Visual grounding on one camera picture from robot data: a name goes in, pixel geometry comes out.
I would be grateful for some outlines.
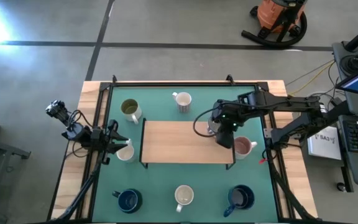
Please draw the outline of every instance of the wooden board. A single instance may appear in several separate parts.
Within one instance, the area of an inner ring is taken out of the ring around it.
[[[196,129],[206,132],[207,122],[197,122]],[[192,121],[146,121],[142,162],[232,164],[233,153],[193,131]]]
[[[119,81],[118,83],[147,83],[147,82],[156,82],[156,81]],[[219,80],[213,81],[158,81],[161,83],[175,83],[175,82],[189,82],[189,83],[199,83],[199,82],[216,82],[222,83]],[[277,96],[286,96],[285,85],[283,80],[236,80],[236,82],[267,82],[269,87],[269,92]],[[88,81],[84,82],[83,89],[80,96],[80,102],[78,104],[78,109],[82,110],[86,115],[88,120],[93,120],[94,111],[96,107],[96,102],[98,100],[99,93],[99,81]],[[103,96],[103,103],[101,109],[101,115],[99,118],[99,124],[104,118],[104,109],[106,107],[106,96]],[[284,127],[286,124],[293,120],[291,113],[287,112],[275,112],[276,124],[279,128]],[[269,117],[266,116],[267,126],[270,126]],[[298,144],[297,141],[291,141],[293,144]],[[295,194],[297,199],[300,201],[302,206],[306,210],[317,217],[317,211],[313,200],[313,195],[310,189],[309,178],[306,173],[305,163],[303,162],[302,153],[297,147],[288,147],[283,150],[283,157],[285,163],[285,169],[287,172],[287,178],[289,181],[290,189]],[[81,186],[82,173],[84,171],[85,158],[69,157],[63,166],[62,175],[60,177],[60,183],[57,189],[57,197],[53,204],[52,218],[57,218],[61,215],[64,210],[71,204],[75,195],[78,193]],[[90,191],[86,195],[86,202],[84,206],[83,217],[86,217],[88,207],[89,207],[89,196]],[[284,217],[288,217],[287,204],[285,202],[285,195],[282,190],[279,190],[280,201],[282,204]]]

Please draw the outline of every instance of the concrete floor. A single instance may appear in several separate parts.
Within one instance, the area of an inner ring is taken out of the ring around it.
[[[239,33],[258,29],[248,16],[258,2],[116,0],[104,42],[255,45]],[[6,40],[96,42],[107,5],[108,0],[0,1],[0,30]],[[358,1],[310,1],[305,12],[308,31],[297,46],[329,47],[358,33]],[[28,161],[12,161],[14,171],[0,186],[0,222],[46,219],[67,142],[60,136],[63,126],[44,109],[54,99],[76,108],[93,52],[94,47],[0,45],[0,140],[32,151]],[[332,58],[329,51],[102,47],[92,80],[113,74],[120,80],[221,80],[232,74],[288,83]],[[288,92],[317,72],[288,85]],[[337,77],[335,66],[331,74]],[[298,95],[331,87],[324,73]],[[338,192],[338,164],[307,153],[304,158],[319,217],[358,223],[358,186],[352,194]]]

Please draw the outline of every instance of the orange vacuum cleaner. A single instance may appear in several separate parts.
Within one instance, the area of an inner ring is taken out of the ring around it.
[[[262,27],[258,36],[245,30],[241,32],[241,36],[268,47],[288,47],[299,42],[308,26],[303,12],[306,2],[307,0],[263,0],[250,11],[250,15],[257,17]],[[287,32],[290,40],[283,41]],[[271,33],[279,33],[276,41],[266,40]]]

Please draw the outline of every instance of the green mat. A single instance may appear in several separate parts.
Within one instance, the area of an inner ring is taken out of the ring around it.
[[[189,113],[178,112],[172,98],[174,91],[185,91],[192,96]],[[139,102],[142,118],[148,121],[193,121],[217,99],[235,100],[237,95],[249,91],[254,91],[254,87],[114,87],[109,119],[118,121],[119,134],[132,139],[137,160],[126,164],[116,155],[110,155],[110,165],[101,166],[93,222],[277,222],[269,166],[266,162],[259,164],[265,147],[260,118],[248,120],[235,133],[257,141],[258,145],[230,170],[223,164],[149,164],[144,169],[138,162],[143,121],[136,125],[126,121],[120,112],[121,103],[133,98]],[[208,117],[206,114],[200,120],[206,121]],[[177,213],[174,192],[181,184],[191,186],[195,197]],[[227,192],[238,184],[248,185],[254,191],[254,206],[235,210],[224,218]],[[139,190],[143,196],[143,206],[133,214],[120,211],[117,198],[111,195],[113,190],[129,188]]]

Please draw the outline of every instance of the blue mug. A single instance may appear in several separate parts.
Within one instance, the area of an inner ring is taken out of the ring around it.
[[[118,207],[125,213],[134,213],[142,206],[142,194],[135,189],[127,189],[122,193],[113,191],[112,196],[118,198]]]
[[[228,217],[235,208],[247,210],[254,205],[255,195],[253,191],[245,185],[237,185],[227,193],[229,207],[224,211],[223,216]]]

